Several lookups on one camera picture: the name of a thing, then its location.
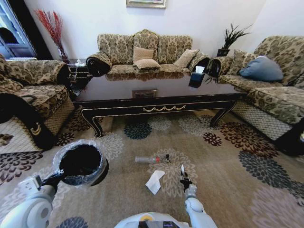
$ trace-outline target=floral patterned rug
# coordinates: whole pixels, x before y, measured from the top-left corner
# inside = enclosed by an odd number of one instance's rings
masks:
[[[0,155],[0,221],[24,200],[17,184],[52,172],[56,152],[78,139],[106,147],[107,177],[90,188],[59,184],[51,228],[114,227],[131,215],[157,211],[190,222],[184,209],[180,166],[198,187],[197,196],[220,227],[304,227],[304,158],[282,154],[232,114],[210,128],[212,111],[100,119],[106,134],[94,131],[79,110],[46,152]],[[171,163],[138,164],[134,157],[165,156]],[[153,195],[145,183],[165,171]]]

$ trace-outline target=vase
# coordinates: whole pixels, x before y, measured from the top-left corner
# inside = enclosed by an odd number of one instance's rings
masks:
[[[61,43],[57,44],[57,47],[58,47],[58,52],[59,52],[60,59],[65,63],[69,63],[68,57],[65,53],[65,50],[63,49],[62,44]]]
[[[217,57],[227,56],[230,49],[219,49]]]

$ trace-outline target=sofa armrest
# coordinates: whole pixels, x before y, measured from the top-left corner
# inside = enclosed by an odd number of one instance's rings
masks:
[[[57,60],[7,61],[7,77],[23,85],[45,85],[48,83],[66,85],[69,76],[68,65]]]
[[[231,64],[233,62],[233,57],[216,57],[211,60],[209,65],[209,75],[213,77],[219,77],[221,75],[227,74]]]
[[[93,76],[102,76],[112,69],[111,61],[105,52],[97,52],[86,59],[86,65]]]
[[[208,55],[199,52],[189,63],[188,69],[192,72],[193,70],[195,70],[196,66],[201,66],[201,67],[207,68],[209,61],[210,61],[210,58]]]

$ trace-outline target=red dried plant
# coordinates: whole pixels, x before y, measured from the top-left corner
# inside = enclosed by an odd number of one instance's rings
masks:
[[[35,10],[35,14],[46,28],[50,36],[52,37],[54,43],[60,49],[63,59],[67,59],[67,56],[64,52],[62,43],[61,43],[61,30],[62,30],[62,18],[60,15],[55,13],[51,13],[50,11],[45,12],[44,10],[37,9]]]

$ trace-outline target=beige pillow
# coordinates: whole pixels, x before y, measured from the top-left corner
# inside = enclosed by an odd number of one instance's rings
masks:
[[[152,59],[154,50],[144,49],[142,47],[134,47],[133,62],[135,63],[141,59]]]
[[[180,56],[180,58],[173,64],[178,67],[186,68],[199,51],[200,51],[199,49],[196,49],[196,50],[187,49]]]
[[[134,65],[137,66],[139,70],[161,68],[161,65],[159,65],[154,59],[141,59],[134,62]]]
[[[234,50],[233,62],[227,75],[238,75],[238,72],[247,66],[251,60],[257,58],[258,55],[247,53],[241,50]]]

